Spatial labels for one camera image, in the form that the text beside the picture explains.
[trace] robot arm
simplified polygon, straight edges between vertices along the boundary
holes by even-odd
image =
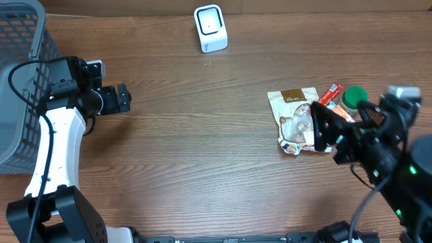
[[[425,136],[413,142],[410,151],[407,149],[408,130],[420,103],[419,88],[390,86],[379,105],[357,104],[362,121],[352,124],[317,102],[310,106],[315,149],[322,151],[336,144],[337,164],[361,164],[375,185],[374,191],[383,195],[405,227],[400,240],[406,243],[432,242],[432,170],[428,157],[432,137]],[[352,218],[351,232],[358,216]]]
[[[44,194],[55,192],[60,185],[76,186],[77,189],[80,189],[78,166],[81,139],[86,129],[84,118],[76,107],[50,110],[47,112],[47,117],[53,124],[55,142]],[[39,124],[40,142],[36,167],[24,196],[28,194],[31,194],[32,197],[38,196],[41,176],[47,162],[49,129],[46,121],[41,117]]]
[[[61,57],[44,62],[49,65],[52,82],[34,108],[45,114],[39,119],[41,135],[36,167],[24,199],[8,204],[7,221],[20,242],[132,243],[130,229],[105,226],[78,184],[80,144],[87,120],[92,118],[94,122],[96,115],[129,111],[132,97],[124,84],[117,87],[118,96],[114,87],[102,87],[105,77],[102,61],[86,63],[78,57]],[[27,63],[11,71],[10,84],[14,71]],[[60,214],[63,223],[45,227],[43,222],[55,214]]]

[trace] green light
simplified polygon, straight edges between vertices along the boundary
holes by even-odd
[[[410,165],[410,172],[411,172],[411,174],[413,174],[413,175],[417,174],[417,170],[416,170],[416,168],[414,168],[414,166],[412,166],[412,165]]]
[[[400,209],[396,210],[396,215],[397,215],[398,217],[401,217],[401,216],[402,216],[402,212],[401,212]]]

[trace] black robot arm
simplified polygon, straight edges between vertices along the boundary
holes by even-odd
[[[336,144],[337,164],[359,162],[370,183],[400,218],[403,242],[432,242],[432,136],[415,141],[408,151],[408,130],[421,103],[417,87],[390,86],[379,105],[357,105],[362,121],[348,123],[318,102],[311,106],[315,149]]]

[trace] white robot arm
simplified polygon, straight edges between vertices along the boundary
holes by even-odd
[[[119,96],[114,87],[101,86],[105,76],[102,61],[86,63],[77,57],[62,57],[46,63],[50,66],[52,83],[37,107],[37,112],[45,117],[39,118],[36,167],[24,199],[7,206],[9,225],[20,242],[140,242],[134,241],[132,228],[105,226],[102,217],[81,194],[78,183],[80,145],[87,119],[95,122],[95,115],[129,111],[130,93],[123,84],[117,87]],[[49,172],[44,187],[47,163]],[[56,214],[60,214],[63,223],[45,227],[43,222]]]

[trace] plastic bag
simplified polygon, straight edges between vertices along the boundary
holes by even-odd
[[[315,151],[313,122],[309,106],[318,101],[315,88],[268,92],[271,109],[279,126],[278,142],[285,153]]]

